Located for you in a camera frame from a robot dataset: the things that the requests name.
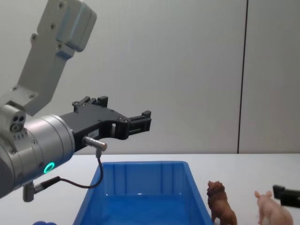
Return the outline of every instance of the toy lion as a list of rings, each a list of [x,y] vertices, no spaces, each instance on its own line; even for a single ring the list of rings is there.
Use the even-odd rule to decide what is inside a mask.
[[[211,219],[215,222],[220,219],[220,225],[237,225],[237,219],[234,211],[230,208],[227,201],[225,187],[219,181],[208,182],[208,206],[211,209]]]

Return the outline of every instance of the cable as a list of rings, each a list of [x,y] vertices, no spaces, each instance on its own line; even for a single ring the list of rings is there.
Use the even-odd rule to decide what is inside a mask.
[[[99,163],[101,175],[100,175],[100,179],[98,180],[98,182],[96,184],[93,184],[91,186],[85,186],[85,185],[76,184],[76,183],[74,183],[74,182],[72,182],[70,180],[63,179],[63,178],[61,178],[60,181],[72,184],[72,185],[74,185],[76,187],[79,187],[79,188],[85,188],[85,189],[91,189],[91,188],[97,187],[101,183],[101,181],[103,180],[103,166],[102,166],[102,163],[100,161],[100,158],[97,158],[97,160],[98,160],[98,163]]]
[[[93,184],[93,185],[90,185],[90,186],[85,186],[85,185],[80,185],[80,184],[77,184],[75,182],[72,182],[70,180],[67,180],[67,179],[64,179],[64,178],[60,178],[59,176],[58,177],[54,177],[50,180],[47,180],[45,182],[42,182],[40,183],[38,186],[35,187],[35,194],[42,191],[42,190],[45,190],[46,188],[52,186],[53,184],[56,184],[57,182],[59,181],[63,181],[63,182],[66,182],[66,183],[69,183],[69,184],[72,184],[76,187],[79,187],[79,188],[85,188],[85,189],[91,189],[91,188],[95,188],[97,187],[103,180],[103,166],[102,166],[102,163],[101,163],[101,160],[100,160],[100,155],[97,156],[97,160],[98,160],[98,163],[99,163],[99,168],[100,168],[100,179],[98,180],[98,182],[96,184]]]

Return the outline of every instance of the table surface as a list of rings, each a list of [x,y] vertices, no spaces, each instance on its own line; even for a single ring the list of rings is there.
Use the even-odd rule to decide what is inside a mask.
[[[186,161],[192,171],[207,209],[207,182],[221,181],[239,225],[256,225],[258,207],[254,191],[264,193],[274,184],[300,189],[300,154],[226,154],[226,155],[103,155],[103,162],[122,161]],[[74,156],[69,162],[35,180],[40,183],[60,176],[80,184],[90,184],[98,166],[95,156]],[[57,225],[73,223],[86,190],[59,182],[24,203],[22,189],[0,199],[0,224],[31,225],[37,221]],[[294,224],[300,224],[300,209],[287,207]]]

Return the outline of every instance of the blue object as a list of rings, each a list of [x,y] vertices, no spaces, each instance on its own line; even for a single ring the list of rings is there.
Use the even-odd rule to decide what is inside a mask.
[[[46,223],[44,221],[38,221],[34,223],[33,225],[56,225],[55,223]]]
[[[186,162],[103,163],[74,225],[212,225]],[[92,184],[99,180],[97,169]]]

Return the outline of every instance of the toy pig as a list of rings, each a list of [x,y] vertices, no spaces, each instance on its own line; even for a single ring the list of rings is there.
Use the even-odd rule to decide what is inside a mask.
[[[234,211],[230,208],[227,201],[225,187],[219,181],[208,182],[208,206],[211,209],[211,219],[220,219],[220,225],[237,225]]]
[[[272,197],[272,193],[268,191],[265,195],[260,195],[255,191],[257,205],[259,207],[259,224],[263,224],[263,219],[266,217],[270,221],[270,225],[293,225],[291,214]]]

